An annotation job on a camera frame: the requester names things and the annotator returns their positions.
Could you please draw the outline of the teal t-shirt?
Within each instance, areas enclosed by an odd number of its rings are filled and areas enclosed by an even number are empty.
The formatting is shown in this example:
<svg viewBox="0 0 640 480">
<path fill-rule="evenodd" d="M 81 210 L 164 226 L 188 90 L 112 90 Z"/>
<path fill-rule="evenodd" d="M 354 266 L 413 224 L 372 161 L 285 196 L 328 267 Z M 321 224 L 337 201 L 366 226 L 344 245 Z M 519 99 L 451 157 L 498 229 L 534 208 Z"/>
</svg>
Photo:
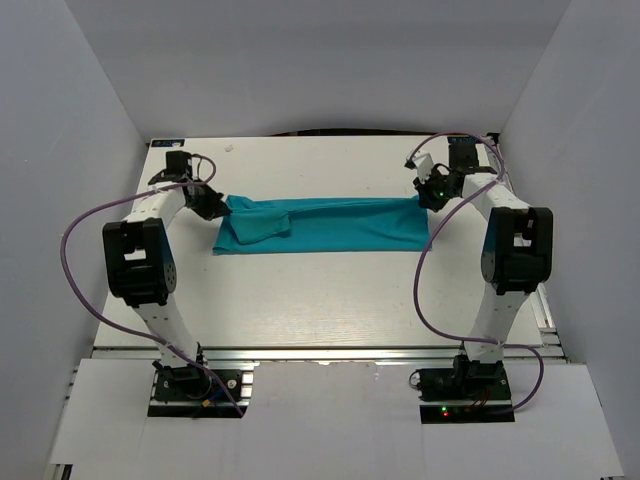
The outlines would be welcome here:
<svg viewBox="0 0 640 480">
<path fill-rule="evenodd" d="M 231 195 L 216 255 L 412 252 L 430 239 L 414 198 L 307 198 L 256 201 Z"/>
</svg>

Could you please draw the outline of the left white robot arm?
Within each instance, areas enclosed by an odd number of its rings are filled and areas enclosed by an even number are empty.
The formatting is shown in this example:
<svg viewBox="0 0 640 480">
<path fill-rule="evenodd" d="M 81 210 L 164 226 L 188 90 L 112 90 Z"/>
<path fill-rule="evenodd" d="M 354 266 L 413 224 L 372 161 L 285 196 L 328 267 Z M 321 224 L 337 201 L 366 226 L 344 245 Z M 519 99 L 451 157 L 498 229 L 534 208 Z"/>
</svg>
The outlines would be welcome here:
<svg viewBox="0 0 640 480">
<path fill-rule="evenodd" d="M 174 298 L 178 273 L 168 228 L 183 210 L 205 221 L 231 213 L 224 195 L 209 185 L 216 172 L 213 160 L 204 155 L 169 151 L 165 168 L 149 180 L 129 215 L 102 229 L 111 294 L 143 321 L 143 336 L 160 351 L 160 367 L 181 369 L 176 384 L 191 399 L 209 392 L 212 377 L 200 367 L 201 348 Z"/>
</svg>

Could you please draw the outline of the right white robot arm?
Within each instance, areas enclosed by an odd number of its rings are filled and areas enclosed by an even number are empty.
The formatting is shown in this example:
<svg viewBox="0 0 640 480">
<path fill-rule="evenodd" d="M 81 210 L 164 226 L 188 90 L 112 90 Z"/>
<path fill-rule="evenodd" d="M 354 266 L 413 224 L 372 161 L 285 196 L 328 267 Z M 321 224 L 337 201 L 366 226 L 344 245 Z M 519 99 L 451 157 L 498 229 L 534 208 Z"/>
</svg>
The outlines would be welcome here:
<svg viewBox="0 0 640 480">
<path fill-rule="evenodd" d="M 480 140 L 449 135 L 447 142 L 446 164 L 426 155 L 420 164 L 410 157 L 406 166 L 417 171 L 413 184 L 421 208 L 438 212 L 459 198 L 487 221 L 480 259 L 484 293 L 474 325 L 461 341 L 470 363 L 451 374 L 453 390 L 472 399 L 488 385 L 482 367 L 494 369 L 503 361 L 518 312 L 550 277 L 554 219 L 550 209 L 533 207 L 508 188 L 503 165 L 480 163 Z"/>
</svg>

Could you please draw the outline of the blue label sticker left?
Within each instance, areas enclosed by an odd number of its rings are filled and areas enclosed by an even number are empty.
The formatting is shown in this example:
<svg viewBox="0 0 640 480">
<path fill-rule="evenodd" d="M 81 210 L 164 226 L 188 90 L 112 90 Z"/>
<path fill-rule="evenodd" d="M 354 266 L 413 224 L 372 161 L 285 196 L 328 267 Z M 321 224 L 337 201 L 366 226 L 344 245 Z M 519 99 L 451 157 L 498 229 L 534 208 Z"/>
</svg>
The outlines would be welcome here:
<svg viewBox="0 0 640 480">
<path fill-rule="evenodd" d="M 150 143 L 151 148 L 178 148 L 183 147 L 184 139 L 154 139 Z"/>
</svg>

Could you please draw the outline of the blue label sticker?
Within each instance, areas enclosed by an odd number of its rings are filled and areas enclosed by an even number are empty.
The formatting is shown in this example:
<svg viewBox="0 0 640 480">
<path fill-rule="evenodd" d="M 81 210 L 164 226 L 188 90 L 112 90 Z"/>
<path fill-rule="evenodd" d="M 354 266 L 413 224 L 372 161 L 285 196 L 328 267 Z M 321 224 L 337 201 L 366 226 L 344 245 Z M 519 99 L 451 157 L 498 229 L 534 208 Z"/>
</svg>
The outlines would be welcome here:
<svg viewBox="0 0 640 480">
<path fill-rule="evenodd" d="M 447 137 L 449 144 L 481 144 L 482 141 L 471 136 L 451 135 Z"/>
<path fill-rule="evenodd" d="M 154 139 L 150 143 L 151 148 L 178 148 L 183 147 L 184 139 Z"/>
</svg>

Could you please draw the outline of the blue label sticker right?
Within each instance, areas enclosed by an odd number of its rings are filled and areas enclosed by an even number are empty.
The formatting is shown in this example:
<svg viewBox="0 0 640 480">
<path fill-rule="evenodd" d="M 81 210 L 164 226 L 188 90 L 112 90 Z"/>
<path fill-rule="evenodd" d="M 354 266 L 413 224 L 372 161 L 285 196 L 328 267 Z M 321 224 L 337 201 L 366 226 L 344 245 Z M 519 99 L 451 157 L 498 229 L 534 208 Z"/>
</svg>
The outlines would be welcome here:
<svg viewBox="0 0 640 480">
<path fill-rule="evenodd" d="M 481 144 L 482 141 L 471 136 L 451 135 L 447 137 L 449 144 Z"/>
</svg>

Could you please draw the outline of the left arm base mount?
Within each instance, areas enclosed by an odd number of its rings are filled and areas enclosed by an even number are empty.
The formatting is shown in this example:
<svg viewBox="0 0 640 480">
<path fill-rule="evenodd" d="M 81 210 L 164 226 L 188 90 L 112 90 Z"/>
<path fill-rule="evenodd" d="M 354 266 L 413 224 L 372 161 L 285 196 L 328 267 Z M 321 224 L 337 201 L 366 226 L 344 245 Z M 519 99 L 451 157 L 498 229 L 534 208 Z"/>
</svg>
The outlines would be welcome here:
<svg viewBox="0 0 640 480">
<path fill-rule="evenodd" d="M 159 360 L 152 365 L 156 372 L 151 389 L 147 416 L 150 418 L 239 419 L 247 409 L 243 404 L 244 372 L 218 369 L 220 384 L 201 369 L 187 365 L 173 368 Z"/>
</svg>

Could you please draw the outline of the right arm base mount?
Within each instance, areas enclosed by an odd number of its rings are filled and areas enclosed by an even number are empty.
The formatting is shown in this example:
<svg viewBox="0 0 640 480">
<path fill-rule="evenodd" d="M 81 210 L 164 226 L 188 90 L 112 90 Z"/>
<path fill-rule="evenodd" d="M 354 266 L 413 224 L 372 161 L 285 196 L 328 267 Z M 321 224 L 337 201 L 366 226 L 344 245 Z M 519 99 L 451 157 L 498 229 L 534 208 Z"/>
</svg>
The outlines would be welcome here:
<svg viewBox="0 0 640 480">
<path fill-rule="evenodd" d="M 510 385 L 501 361 L 481 363 L 464 354 L 447 368 L 421 368 L 408 379 L 418 393 L 424 425 L 512 423 Z"/>
</svg>

